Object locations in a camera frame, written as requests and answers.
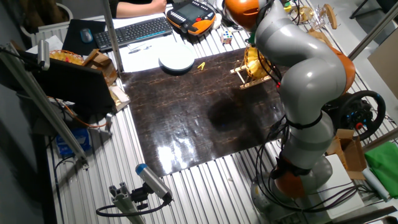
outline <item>person's arm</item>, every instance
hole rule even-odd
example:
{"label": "person's arm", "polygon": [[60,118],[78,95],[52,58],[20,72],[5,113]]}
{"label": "person's arm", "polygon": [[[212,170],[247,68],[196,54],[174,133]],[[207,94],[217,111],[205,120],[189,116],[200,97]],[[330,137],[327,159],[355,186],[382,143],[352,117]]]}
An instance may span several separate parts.
{"label": "person's arm", "polygon": [[116,17],[129,18],[161,13],[166,9],[166,3],[166,0],[152,0],[150,4],[131,4],[128,2],[119,2],[116,10]]}

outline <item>white paper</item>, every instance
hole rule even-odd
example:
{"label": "white paper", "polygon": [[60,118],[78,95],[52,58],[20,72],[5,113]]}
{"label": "white paper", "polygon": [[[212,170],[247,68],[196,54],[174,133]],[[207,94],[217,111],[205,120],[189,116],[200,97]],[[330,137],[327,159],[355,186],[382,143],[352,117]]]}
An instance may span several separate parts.
{"label": "white paper", "polygon": [[[45,41],[47,41],[49,43],[50,52],[52,50],[62,50],[63,43],[56,35],[46,39]],[[37,54],[37,45],[32,47],[31,49],[27,50],[26,52],[32,53],[32,54]]]}
{"label": "white paper", "polygon": [[[123,68],[125,72],[138,72],[159,67],[159,55],[164,52],[164,48],[167,45],[174,44],[175,39],[173,35],[167,35],[165,37],[158,37],[143,42],[133,43],[129,47],[123,47],[120,49],[120,55],[122,58]],[[139,48],[145,48],[151,46],[147,50],[140,50],[136,53],[129,54],[130,49],[138,47],[141,44],[145,44]]]}
{"label": "white paper", "polygon": [[[160,17],[165,17],[165,14],[159,13],[159,14],[140,16],[130,19],[114,19],[113,24],[115,29],[117,29],[120,27]],[[120,48],[120,55],[122,58],[124,71],[138,72],[138,71],[159,67],[159,55],[162,54],[162,52],[164,51],[163,48],[167,45],[174,43],[175,43],[174,36],[170,34],[164,37],[158,37],[142,42],[136,42],[128,45],[128,47]],[[140,49],[143,49],[147,46],[151,47],[149,47],[147,50],[140,50],[136,53],[129,54],[129,52],[131,51],[130,49],[134,49],[135,47],[138,47],[142,44],[143,46],[139,47]]]}

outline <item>gray robot arm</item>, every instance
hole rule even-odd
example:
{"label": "gray robot arm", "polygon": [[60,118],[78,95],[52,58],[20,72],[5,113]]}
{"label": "gray robot arm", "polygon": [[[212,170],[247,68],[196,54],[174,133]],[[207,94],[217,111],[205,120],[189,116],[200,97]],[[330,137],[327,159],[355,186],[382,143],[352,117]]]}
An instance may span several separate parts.
{"label": "gray robot arm", "polygon": [[255,40],[271,62],[290,67],[279,88],[290,124],[281,156],[299,169],[311,170],[300,178],[305,191],[312,192],[330,177],[330,172],[319,174],[312,169],[317,163],[327,163],[322,155],[333,139],[333,124],[321,108],[344,92],[344,65],[329,46],[293,24],[280,1],[273,2],[259,23]]}

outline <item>metal pole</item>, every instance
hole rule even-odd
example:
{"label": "metal pole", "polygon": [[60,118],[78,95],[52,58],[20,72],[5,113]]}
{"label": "metal pole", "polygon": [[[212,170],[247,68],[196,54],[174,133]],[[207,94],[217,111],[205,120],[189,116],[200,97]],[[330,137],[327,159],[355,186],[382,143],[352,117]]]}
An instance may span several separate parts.
{"label": "metal pole", "polygon": [[[18,54],[12,45],[8,44],[6,48],[12,53]],[[73,136],[68,126],[54,112],[49,103],[49,100],[47,99],[47,96],[45,95],[40,85],[37,83],[32,73],[25,71],[24,64],[21,62],[20,59],[16,58],[15,56],[1,52],[0,59],[4,62],[10,72],[15,76],[15,78],[25,89],[25,91],[29,94],[29,96],[39,107],[41,112],[43,112],[44,116],[49,120],[55,130],[57,130],[57,132],[65,140],[73,153],[75,153],[75,155],[82,161],[83,164],[86,164],[87,157],[84,150],[81,148],[80,144]]]}
{"label": "metal pole", "polygon": [[385,135],[377,138],[373,142],[370,142],[369,144],[365,145],[363,147],[363,151],[368,152],[369,150],[374,149],[375,147],[378,147],[378,146],[384,144],[385,142],[388,142],[395,138],[398,138],[398,128],[395,128],[394,130],[389,131],[387,134],[385,134]]}
{"label": "metal pole", "polygon": [[106,27],[108,28],[108,34],[109,38],[111,39],[113,54],[116,59],[116,65],[118,66],[118,74],[120,76],[120,73],[123,72],[124,69],[122,64],[122,58],[120,56],[120,51],[119,51],[118,38],[116,37],[116,31],[114,30],[113,26],[111,8],[109,7],[109,0],[101,0],[101,1],[105,9],[105,23]]}
{"label": "metal pole", "polygon": [[355,47],[355,49],[348,55],[348,58],[354,60],[367,47],[370,42],[380,34],[380,32],[387,26],[393,18],[398,15],[398,2],[387,12],[384,18],[373,27],[373,29],[366,35],[366,37]]}

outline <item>orange cable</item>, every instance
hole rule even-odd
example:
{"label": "orange cable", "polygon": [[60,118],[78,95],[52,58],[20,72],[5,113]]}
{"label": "orange cable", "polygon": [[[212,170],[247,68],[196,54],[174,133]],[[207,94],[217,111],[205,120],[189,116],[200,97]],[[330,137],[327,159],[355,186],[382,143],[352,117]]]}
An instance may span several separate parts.
{"label": "orange cable", "polygon": [[69,107],[68,107],[65,103],[64,103],[63,105],[64,105],[64,107],[69,111],[69,113],[73,116],[74,119],[76,119],[77,121],[79,121],[80,123],[84,124],[85,126],[87,126],[87,127],[89,127],[89,128],[100,128],[100,127],[103,127],[103,126],[105,126],[105,125],[107,124],[107,123],[104,123],[104,124],[102,124],[102,125],[91,125],[91,124],[87,124],[86,122],[80,120],[80,119],[72,112],[72,110],[69,109]]}

